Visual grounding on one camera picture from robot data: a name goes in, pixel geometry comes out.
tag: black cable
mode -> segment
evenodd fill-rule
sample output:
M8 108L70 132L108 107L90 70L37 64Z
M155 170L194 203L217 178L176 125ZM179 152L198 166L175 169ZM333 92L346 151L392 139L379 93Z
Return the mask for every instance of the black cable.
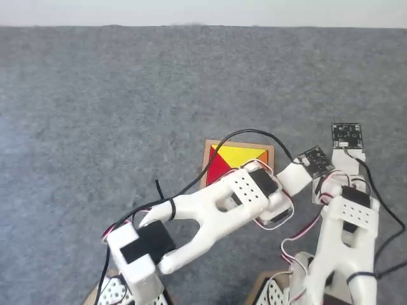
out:
M364 182L366 184L366 186L368 187L368 189L369 189L368 195L369 196L371 195L371 186L368 184L368 182L366 180L361 179L361 178L353 178L351 181L362 181L362 182Z
M374 274L373 272L360 271L360 272L355 272L355 273L351 274L347 278L346 284L349 284L350 281L352 281L356 276L372 276L372 277L376 278L376 274Z
M371 186L373 192L376 194L378 201L383 206L383 208L386 210L386 212L401 226L400 231L394 233L392 236L387 238L385 240L385 242L376 251L376 254L375 254L375 266L376 266L376 263L378 262L378 258L381 256L381 254L383 253L385 248L389 245L389 243L391 243L393 240L395 240L397 237L399 237L406 231L406 225L383 201L383 198L380 196L380 193L378 192L378 190L375 186L375 183L373 182L373 177L371 175L368 165L364 161L360 160L359 158L356 158L356 157L350 155L346 149L344 149L344 151L348 156L355 159L360 165L362 165L364 167L364 169L366 170L366 173L368 174L370 186ZM405 266L407 266L407 261L401 262L393 267L390 267L389 269L386 269L385 271L378 273L378 276L380 278L382 278L383 276L389 275L390 273L395 272L396 270L398 270L402 267L405 267Z
M99 297L100 297L100 292L102 291L104 277L106 275L107 268L109 267L109 261L110 261L110 248L109 248L109 246L107 246L106 247L106 258L104 261L102 275L100 276L99 284L97 285L96 299L95 299L94 305L97 305L99 302Z
M177 213L177 208L176 208L176 204L174 203L174 199L170 198L170 204L171 204L171 216L169 218L169 220L173 220L174 217L176 216Z
M389 275L389 274L397 271L398 269L401 269L401 268L406 267L406 266L407 266L407 261L401 262L400 264L395 265L395 266L393 266L393 267L391 267L391 268L389 268L389 269L387 269L385 271L377 273L376 278L378 280L380 280L384 276Z
M229 140L230 138L236 136L236 135L240 135L241 133L258 133L260 135L265 135L266 137L270 137L272 138L274 141L276 141L278 143L279 146L281 146L282 150L285 152L285 154L287 155L287 157L290 159L291 162L294 161L293 156L291 156L291 153L289 152L288 148L280 141L279 138L277 138L275 135L273 135L272 133L269 132L264 132L263 130L258 130L258 129L253 129L253 128L248 128L248 129L241 129L241 130L237 130L235 132L230 133L229 135L227 135L225 138L223 138L222 141L220 141L220 143L217 145L214 154L212 155L212 157L209 159L208 164L205 166L205 168L200 172L200 174L198 175L197 178L195 178L194 180L192 180L186 187L184 187L181 192L179 192L178 194L176 194L174 197L179 196L184 194L187 190L189 190L191 187L193 187L204 175L205 173L208 171L210 165L212 164L212 162L214 161L217 152L220 150L220 148L222 147L222 145Z
M163 191L161 190L161 186L160 186L158 179L155 179L155 187L157 188L157 192L160 195L160 198L164 199L165 197L164 197Z

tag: wooden block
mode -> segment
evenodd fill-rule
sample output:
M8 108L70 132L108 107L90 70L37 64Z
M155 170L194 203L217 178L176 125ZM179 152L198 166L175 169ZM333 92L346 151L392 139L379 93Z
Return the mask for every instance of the wooden block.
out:
M219 142L218 140L206 140L205 150L203 151L202 169L207 166L209 158L212 156L211 153L214 153L213 146L218 145ZM207 186L207 182L212 183L227 172L228 169L239 167L249 159L254 158L260 159L270 168L274 169L274 146L230 141L225 142L219 150L218 156L215 157L213 164L209 167L209 173L206 172L202 177L200 188Z

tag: wire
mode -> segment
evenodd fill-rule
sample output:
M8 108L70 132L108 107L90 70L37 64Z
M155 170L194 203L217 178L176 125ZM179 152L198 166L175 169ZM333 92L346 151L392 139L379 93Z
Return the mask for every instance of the wire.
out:
M331 172L329 175L325 176L324 180L322 181L322 183L327 182L329 179L331 179L334 176L346 176L347 180L348 180L348 186L350 186L350 177L347 173L341 171L341 170L334 170L333 172Z
M383 201L383 198L380 196L380 193L378 192L375 183L373 182L373 177L371 175L370 169L368 167L368 165L362 161L359 158L356 158L355 156L352 156L351 154L349 154L349 152L347 151L347 149L343 149L345 151L345 153L351 157L352 159L355 159L360 165L362 165L364 167L364 169L366 170L366 173L368 174L368 179L369 179L369 183L371 186L371 189L373 190L373 192L375 193L378 201L380 202L380 204L383 206L383 208L386 210L386 212L401 226L400 231L394 233L392 236L388 237L385 242L379 247L379 249L376 251L375 254L375 266L378 262L379 257L381 256L381 254L383 253L383 251L385 250L385 248L393 241L395 240L397 237L401 236L405 231L406 231L406 225L404 224L404 222L387 206L387 204ZM401 262L400 264L397 264L389 269L386 269L385 271L382 271L381 273L378 273L379 275L381 275L380 278L382 278L385 275L389 275L392 272L395 272L396 270L407 266L407 261Z
M96 298L95 298L95 303L94 303L94 305L97 305L98 302L99 302L99 298L100 298L100 293L101 293L102 286L103 286L104 277L106 276L107 268L109 267L109 261L110 261L110 248L109 248L109 247L106 247L106 258L105 258L105 261L104 261L104 266L103 266L103 270L102 270L102 275L100 276L99 284L97 285L97 292L96 292Z
M296 233L293 237L290 238L286 238L282 241L280 247L281 247L281 251L282 251L282 255L286 258L286 259L291 259L293 261L295 261L297 264L300 265L300 267L304 270L305 272L305 276L307 276L308 271L306 269L306 267L295 257L293 257L292 255L289 255L286 250L284 249L284 243L287 241L294 241L294 240L298 240L300 239L302 236L304 236L305 234L307 234L309 232L309 230L311 230L312 227L315 226L315 224L318 222L319 218L321 217L321 211L322 211L323 207L319 210L318 214L314 217L314 219L311 220L310 223L308 223L302 230L300 230L298 233ZM307 288L304 287L304 289L301 291L300 294L298 294L296 297L293 297L292 299L289 300L289 304L298 301L299 299L301 299L301 297L304 295L304 293L306 292Z
M361 179L361 178L353 178L351 181L362 181L362 182L364 182L366 184L366 187L369 190L368 195L369 196L371 195L371 186L370 186L370 184L368 184L368 182L366 180Z
M406 266L407 266L407 261L401 262L400 264L397 264L397 265L395 265L395 266L393 266L393 267L391 267L391 268L389 268L389 269L387 269L385 271L377 273L376 278L378 280L380 280L384 276L389 275L389 274L397 271L398 269L401 269L401 268L406 267Z
M230 133L229 135L227 135L225 138L223 138L222 141L220 141L220 143L217 145L212 157L210 157L208 164L205 166L205 168L200 172L200 174L198 175L198 177L196 177L195 179L193 179L186 187L184 187L178 194L176 194L176 196L182 195L184 194L187 190L189 190L191 187L193 187L204 175L205 173L208 171L210 165L212 164L212 162L214 161L217 152L220 150L220 148L223 146L223 144L229 140L230 138L236 136L236 135L240 135L242 133L258 133L260 135L265 135L266 137L270 137L272 138L274 141L276 141L278 143L279 146L281 146L282 150L285 152L285 154L287 155L287 157L290 159L291 162L293 162L293 156L291 156L291 153L289 152L288 148L280 141L279 138L277 138L275 135L273 135L272 133L269 132L264 132L263 130L258 130L258 129L253 129L253 128L248 128L248 129L241 129L241 130L237 130L235 132Z
M258 163L260 163L260 164L263 165L267 170L269 170L270 173L273 175L273 173L274 173L273 169L272 169L270 166L268 166L266 163L264 163L263 161L261 161L261 160L259 160L259 159L250 159L249 161L246 161L243 165L241 165L240 168L243 168L243 167L245 167L246 165L248 165L249 163L252 163L252 162L258 162Z
M332 196L331 194L329 194L329 193L322 193L321 195L319 195L319 201L322 202L322 204L324 204L324 205L328 205L329 202L326 202L326 201L322 200L322 197L323 197L323 196L333 199L333 196Z

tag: white robotic arm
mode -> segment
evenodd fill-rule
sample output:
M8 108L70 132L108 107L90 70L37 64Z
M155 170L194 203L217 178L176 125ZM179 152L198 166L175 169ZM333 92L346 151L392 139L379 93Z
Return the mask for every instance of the white robotic arm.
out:
M107 236L113 259L136 305L149 304L163 291L155 264L162 274L170 274L209 251L217 240L244 224L254 219L264 224L274 221L282 224L290 216L283 218L290 212L292 215L294 209L281 183L257 161L247 163L193 194L180 195L172 201L153 207L137 231L131 224L126 224ZM142 251L138 250L143 248L142 238L137 234L140 230L158 220L166 222L172 218L194 219L200 229L189 243L166 252L157 263L148 252L141 252L138 256L130 253L126 257L126 251L123 251L126 247L132 247L133 252Z
M291 200L282 192L282 186L276 178L270 177L266 181L270 183L268 191L259 187L264 181L256 181L258 177L252 175L258 171L266 173L259 163L249 163L196 193L174 198L174 218L194 219L200 229L189 243L163 256L158 265L163 274L172 273L206 253L217 240L261 216L263 212L269 219L274 219L291 208ZM231 198L235 204L226 204ZM140 226L155 220L165 222L171 213L170 202L162 203L143 218Z

